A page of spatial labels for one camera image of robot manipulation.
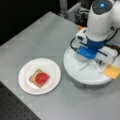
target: white plate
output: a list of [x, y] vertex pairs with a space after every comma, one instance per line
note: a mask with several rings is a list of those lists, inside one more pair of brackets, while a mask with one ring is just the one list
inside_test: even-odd
[[110, 77], [99, 73], [94, 64], [88, 64], [85, 69], [78, 70], [75, 63], [75, 52], [69, 47], [64, 55], [64, 67], [66, 72], [74, 80], [86, 85], [102, 85], [111, 81]]
[[[41, 88], [38, 88], [29, 81], [30, 76], [33, 75], [37, 69], [41, 69], [50, 76], [49, 80]], [[40, 95], [53, 90], [58, 85], [60, 78], [60, 68], [54, 61], [46, 58], [38, 58], [23, 66], [18, 76], [18, 82], [25, 92]]]

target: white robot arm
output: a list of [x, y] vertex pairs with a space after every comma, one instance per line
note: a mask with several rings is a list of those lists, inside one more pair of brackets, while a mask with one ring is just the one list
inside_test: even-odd
[[87, 59], [99, 59], [112, 64], [117, 51], [106, 46], [111, 26], [120, 27], [120, 2], [96, 0], [90, 9], [87, 28], [76, 35], [79, 41], [76, 52]]

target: gray table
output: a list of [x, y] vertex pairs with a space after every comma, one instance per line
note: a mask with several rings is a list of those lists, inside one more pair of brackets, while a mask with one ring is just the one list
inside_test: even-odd
[[[42, 120], [119, 120], [120, 80], [97, 91], [71, 84], [63, 67], [63, 55], [77, 26], [49, 12], [0, 47], [0, 80]], [[20, 69], [40, 57], [54, 60], [61, 68], [59, 85], [50, 93], [34, 96], [18, 84]]]

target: red food item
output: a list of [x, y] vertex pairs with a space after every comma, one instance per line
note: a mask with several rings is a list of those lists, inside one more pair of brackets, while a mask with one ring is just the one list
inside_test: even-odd
[[48, 81], [48, 79], [49, 79], [49, 75], [44, 72], [38, 73], [35, 77], [36, 83], [41, 86], [45, 84]]

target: table surface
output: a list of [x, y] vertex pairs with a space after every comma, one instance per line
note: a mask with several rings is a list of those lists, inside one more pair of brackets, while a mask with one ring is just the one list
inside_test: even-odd
[[[51, 12], [0, 47], [0, 80], [42, 120], [119, 120], [120, 80], [103, 89], [87, 91], [68, 80], [64, 52], [78, 32], [77, 26]], [[24, 64], [50, 58], [61, 69], [59, 85], [44, 95], [30, 95], [18, 84]]]

